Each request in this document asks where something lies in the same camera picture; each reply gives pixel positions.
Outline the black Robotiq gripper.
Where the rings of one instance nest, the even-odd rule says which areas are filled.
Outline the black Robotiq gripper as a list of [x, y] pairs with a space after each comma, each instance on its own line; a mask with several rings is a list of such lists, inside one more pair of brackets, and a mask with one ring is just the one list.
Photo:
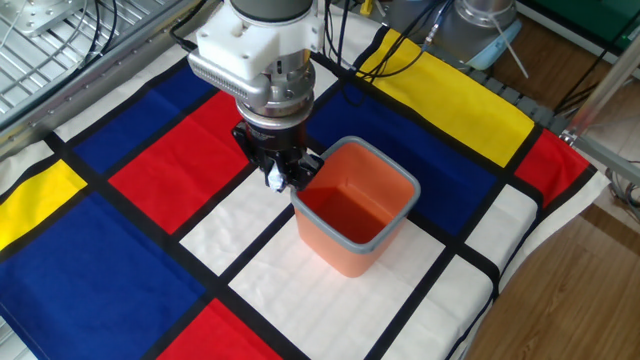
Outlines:
[[305, 124], [286, 129], [267, 129], [241, 120], [231, 134], [247, 159], [262, 171], [267, 186], [279, 185], [279, 169], [273, 160], [286, 163], [287, 184], [304, 190], [324, 165], [324, 160], [306, 152]]

